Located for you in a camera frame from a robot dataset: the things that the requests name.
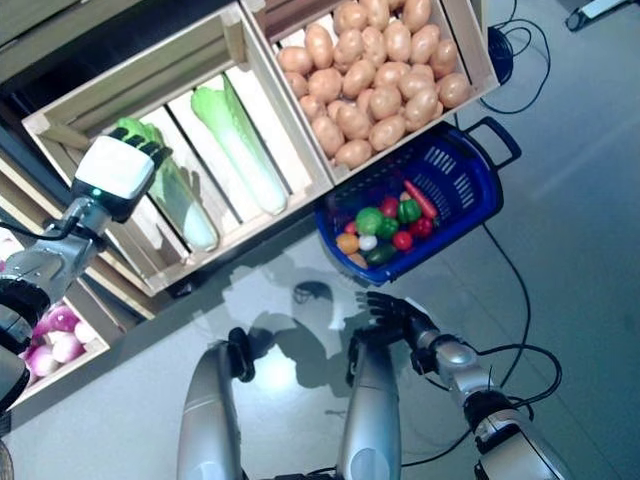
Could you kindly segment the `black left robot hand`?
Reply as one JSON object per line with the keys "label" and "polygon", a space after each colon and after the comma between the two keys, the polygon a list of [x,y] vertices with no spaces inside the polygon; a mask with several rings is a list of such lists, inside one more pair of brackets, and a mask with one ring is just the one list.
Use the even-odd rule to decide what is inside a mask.
{"label": "black left robot hand", "polygon": [[136,123],[97,137],[74,174],[74,199],[99,205],[117,223],[126,222],[147,194],[156,172],[173,150]]}

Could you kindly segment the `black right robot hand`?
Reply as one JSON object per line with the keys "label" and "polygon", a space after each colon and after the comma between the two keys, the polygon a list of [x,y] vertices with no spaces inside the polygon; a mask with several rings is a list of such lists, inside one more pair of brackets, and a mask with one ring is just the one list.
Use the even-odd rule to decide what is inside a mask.
{"label": "black right robot hand", "polygon": [[440,334],[429,315],[407,300],[375,291],[357,293],[356,300],[374,321],[355,333],[361,341],[390,345],[404,340],[415,351],[428,348]]}

